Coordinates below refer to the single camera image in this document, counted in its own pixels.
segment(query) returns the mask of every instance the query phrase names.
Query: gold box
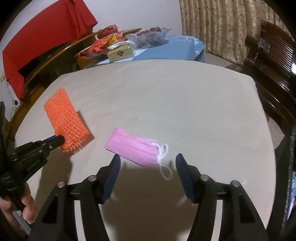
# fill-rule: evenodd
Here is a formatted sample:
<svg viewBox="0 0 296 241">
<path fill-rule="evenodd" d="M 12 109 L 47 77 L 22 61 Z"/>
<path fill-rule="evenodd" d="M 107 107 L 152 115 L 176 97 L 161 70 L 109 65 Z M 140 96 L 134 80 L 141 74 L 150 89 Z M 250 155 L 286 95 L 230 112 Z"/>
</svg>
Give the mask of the gold box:
<svg viewBox="0 0 296 241">
<path fill-rule="evenodd" d="M 130 58 L 134 56 L 132 44 L 125 44 L 117 47 L 116 49 L 110 50 L 107 56 L 110 62 L 118 61 L 125 58 Z"/>
</svg>

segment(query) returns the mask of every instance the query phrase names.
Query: human hand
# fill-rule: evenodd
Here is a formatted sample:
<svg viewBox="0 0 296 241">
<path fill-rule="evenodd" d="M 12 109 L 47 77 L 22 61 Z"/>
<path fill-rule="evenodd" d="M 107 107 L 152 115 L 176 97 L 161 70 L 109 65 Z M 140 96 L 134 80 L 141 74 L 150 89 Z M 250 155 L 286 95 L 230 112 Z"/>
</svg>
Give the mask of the human hand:
<svg viewBox="0 0 296 241">
<path fill-rule="evenodd" d="M 26 220 L 29 224 L 32 224 L 35 222 L 35 219 L 37 217 L 37 209 L 34 204 L 34 199 L 31 196 L 31 191 L 29 188 L 29 185 L 25 183 L 24 188 L 24 194 L 21 198 L 22 203 L 25 205 L 25 208 L 22 212 L 22 216 L 24 220 Z M 11 208 L 11 200 L 9 197 L 0 197 L 0 208 L 6 217 L 8 223 L 11 225 L 11 227 L 15 230 L 15 232 L 20 235 L 21 237 L 24 237 L 26 235 L 24 229 L 21 227 L 21 225 L 18 223 L 18 221 L 13 216 L 10 208 Z"/>
</svg>

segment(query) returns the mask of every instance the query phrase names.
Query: orange sponge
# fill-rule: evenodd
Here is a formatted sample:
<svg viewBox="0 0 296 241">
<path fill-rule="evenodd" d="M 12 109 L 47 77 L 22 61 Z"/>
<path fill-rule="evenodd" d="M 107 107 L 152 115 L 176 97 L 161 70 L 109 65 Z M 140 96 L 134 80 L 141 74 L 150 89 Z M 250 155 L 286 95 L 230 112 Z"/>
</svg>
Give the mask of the orange sponge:
<svg viewBox="0 0 296 241">
<path fill-rule="evenodd" d="M 56 136 L 62 135 L 65 143 L 63 152 L 74 151 L 82 147 L 89 135 L 64 88 L 60 88 L 44 105 L 46 114 L 54 128 Z"/>
</svg>

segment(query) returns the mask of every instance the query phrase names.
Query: metal screw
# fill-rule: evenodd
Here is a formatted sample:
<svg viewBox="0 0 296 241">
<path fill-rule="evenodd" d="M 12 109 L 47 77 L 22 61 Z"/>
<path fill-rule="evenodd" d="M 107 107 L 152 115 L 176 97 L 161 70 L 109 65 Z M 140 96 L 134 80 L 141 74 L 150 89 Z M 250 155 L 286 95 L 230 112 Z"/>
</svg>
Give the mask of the metal screw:
<svg viewBox="0 0 296 241">
<path fill-rule="evenodd" d="M 59 183 L 57 184 L 57 186 L 58 186 L 59 188 L 62 188 L 62 187 L 64 187 L 65 185 L 66 185 L 66 183 L 63 182 L 63 181 L 61 181 L 61 182 L 59 182 Z"/>
<path fill-rule="evenodd" d="M 203 181 L 207 181 L 209 179 L 209 176 L 203 174 L 203 175 L 200 176 L 200 179 L 203 180 Z"/>
<path fill-rule="evenodd" d="M 88 180 L 89 180 L 90 182 L 93 182 L 93 181 L 96 180 L 96 176 L 95 176 L 95 175 L 91 175 L 91 176 L 89 176 Z"/>
<path fill-rule="evenodd" d="M 232 181 L 232 185 L 235 186 L 235 187 L 238 187 L 239 186 L 239 181 Z"/>
</svg>

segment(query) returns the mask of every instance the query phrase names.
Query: red cloth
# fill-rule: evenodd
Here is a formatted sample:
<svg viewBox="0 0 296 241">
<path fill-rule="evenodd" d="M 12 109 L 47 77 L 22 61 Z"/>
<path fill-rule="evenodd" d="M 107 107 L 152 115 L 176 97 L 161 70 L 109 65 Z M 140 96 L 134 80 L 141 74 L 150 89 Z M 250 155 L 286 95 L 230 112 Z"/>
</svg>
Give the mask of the red cloth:
<svg viewBox="0 0 296 241">
<path fill-rule="evenodd" d="M 24 98 L 19 69 L 48 50 L 90 33 L 96 24 L 83 0 L 59 0 L 32 18 L 2 52 L 5 77 L 16 96 Z"/>
</svg>

